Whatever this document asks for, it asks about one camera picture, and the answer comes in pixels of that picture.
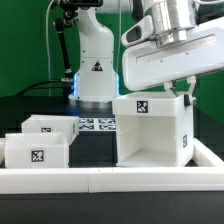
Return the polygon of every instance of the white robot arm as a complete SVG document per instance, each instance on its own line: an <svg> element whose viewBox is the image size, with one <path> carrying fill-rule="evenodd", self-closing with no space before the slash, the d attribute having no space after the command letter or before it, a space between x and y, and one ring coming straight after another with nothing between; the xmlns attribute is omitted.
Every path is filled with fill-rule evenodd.
<svg viewBox="0 0 224 224"><path fill-rule="evenodd" d="M223 70L224 18L197 25L195 11L193 0L144 1L144 19L152 23L142 20L122 36L123 44L131 46L123 55L124 81L130 90L163 84L169 89L172 81L192 81L192 76ZM129 41L136 26L148 39Z"/></svg>
<svg viewBox="0 0 224 224"><path fill-rule="evenodd" d="M70 102L86 107L111 106L118 95L118 75L113 68L114 36L97 21L96 13L131 11L130 0L61 0L60 6L65 11L64 18L67 17L64 25L75 23L80 37L80 68L74 74Z"/></svg>

